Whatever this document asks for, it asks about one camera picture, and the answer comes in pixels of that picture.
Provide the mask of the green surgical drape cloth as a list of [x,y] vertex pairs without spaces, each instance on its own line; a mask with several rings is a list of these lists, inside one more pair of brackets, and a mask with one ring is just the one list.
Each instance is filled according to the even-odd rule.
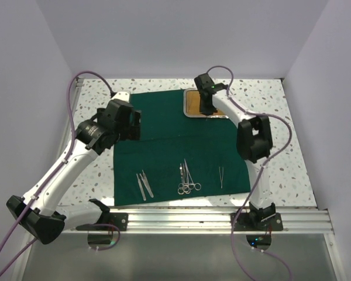
[[[182,198],[247,193],[250,190],[245,161],[236,150],[237,128],[220,118],[189,118],[183,112],[183,91],[133,94],[130,103],[141,111],[140,140],[114,146],[114,198],[116,206],[157,203]],[[186,159],[192,179],[201,190],[177,193],[180,164]],[[219,167],[224,167],[223,189]],[[143,184],[143,201],[136,174],[144,170],[154,194]]]

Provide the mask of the steel tweezers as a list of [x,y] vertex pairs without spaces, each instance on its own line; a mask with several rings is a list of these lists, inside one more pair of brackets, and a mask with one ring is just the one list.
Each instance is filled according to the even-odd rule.
[[220,188],[223,189],[224,167],[219,167]]

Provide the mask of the steel hemostat forceps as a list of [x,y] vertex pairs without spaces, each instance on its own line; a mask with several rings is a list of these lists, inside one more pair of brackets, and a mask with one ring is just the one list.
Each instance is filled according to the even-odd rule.
[[187,175],[187,186],[190,190],[196,190],[196,191],[200,191],[201,190],[201,184],[200,183],[196,183],[193,179],[192,179],[192,175],[191,172],[188,168],[188,164],[186,159],[184,159],[184,166],[185,166],[185,172]]

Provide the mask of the steel surgical scissors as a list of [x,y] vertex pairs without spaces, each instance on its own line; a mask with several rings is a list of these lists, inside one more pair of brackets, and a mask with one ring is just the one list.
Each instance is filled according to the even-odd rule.
[[182,163],[180,164],[180,179],[181,179],[181,183],[178,185],[177,193],[179,195],[190,194],[191,189],[186,183],[184,165]]

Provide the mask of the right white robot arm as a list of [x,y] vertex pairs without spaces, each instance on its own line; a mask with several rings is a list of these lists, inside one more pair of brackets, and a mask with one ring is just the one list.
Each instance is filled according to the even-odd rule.
[[251,185],[249,212],[237,221],[263,229],[276,214],[264,164],[273,148],[269,117],[249,112],[229,93],[226,84],[213,82],[207,73],[194,78],[194,83],[200,96],[199,112],[210,116],[220,110],[237,127],[236,148],[246,162]]

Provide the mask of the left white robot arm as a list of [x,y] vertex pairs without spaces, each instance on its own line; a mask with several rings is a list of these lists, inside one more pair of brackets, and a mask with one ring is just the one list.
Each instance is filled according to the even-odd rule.
[[110,209],[97,199],[59,207],[77,177],[105,150],[119,141],[140,139],[141,112],[133,105],[111,99],[74,131],[63,154],[43,178],[23,196],[11,196],[10,213],[42,244],[53,242],[64,230],[86,225],[98,230],[110,222]]

